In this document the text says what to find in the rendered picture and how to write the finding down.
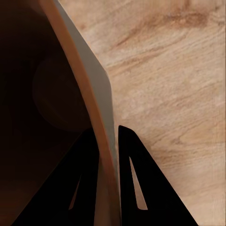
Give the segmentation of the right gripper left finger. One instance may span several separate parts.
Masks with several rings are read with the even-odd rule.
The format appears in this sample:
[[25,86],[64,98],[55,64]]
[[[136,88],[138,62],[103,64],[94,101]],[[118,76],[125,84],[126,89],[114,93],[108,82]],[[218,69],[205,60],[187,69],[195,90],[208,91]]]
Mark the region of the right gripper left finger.
[[94,226],[98,165],[99,148],[93,128],[89,128],[11,226]]

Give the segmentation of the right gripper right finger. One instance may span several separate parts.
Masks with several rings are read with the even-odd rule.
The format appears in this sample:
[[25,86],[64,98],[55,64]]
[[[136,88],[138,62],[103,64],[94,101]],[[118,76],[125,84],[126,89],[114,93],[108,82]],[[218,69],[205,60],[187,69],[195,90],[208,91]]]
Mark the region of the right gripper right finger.
[[[118,127],[122,226],[198,226],[134,130]],[[147,205],[137,207],[130,159]]]

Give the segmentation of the trash can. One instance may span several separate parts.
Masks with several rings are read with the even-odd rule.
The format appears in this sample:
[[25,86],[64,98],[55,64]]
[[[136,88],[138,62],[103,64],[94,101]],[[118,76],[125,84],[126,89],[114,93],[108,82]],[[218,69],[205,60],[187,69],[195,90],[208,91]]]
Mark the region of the trash can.
[[0,226],[14,223],[89,128],[99,148],[94,226],[122,226],[105,69],[58,0],[0,0]]

